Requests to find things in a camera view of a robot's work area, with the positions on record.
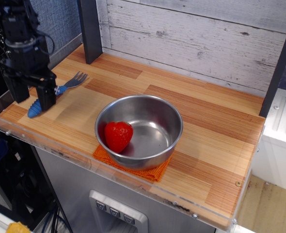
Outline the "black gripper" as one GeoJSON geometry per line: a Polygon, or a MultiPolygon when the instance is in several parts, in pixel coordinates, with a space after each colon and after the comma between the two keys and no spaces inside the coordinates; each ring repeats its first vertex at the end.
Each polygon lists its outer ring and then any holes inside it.
{"type": "Polygon", "coordinates": [[[56,75],[50,63],[46,40],[5,41],[10,55],[1,61],[4,80],[14,99],[21,103],[30,97],[28,86],[36,87],[42,111],[56,103],[56,75]]]}

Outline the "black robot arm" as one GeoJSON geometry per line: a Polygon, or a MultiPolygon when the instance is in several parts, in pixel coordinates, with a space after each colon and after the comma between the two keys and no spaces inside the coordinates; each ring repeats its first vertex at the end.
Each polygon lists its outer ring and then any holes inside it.
{"type": "Polygon", "coordinates": [[[48,68],[46,34],[28,0],[0,0],[0,27],[10,57],[1,60],[3,76],[14,101],[29,98],[29,86],[36,88],[42,111],[56,103],[56,75],[48,68]]]}

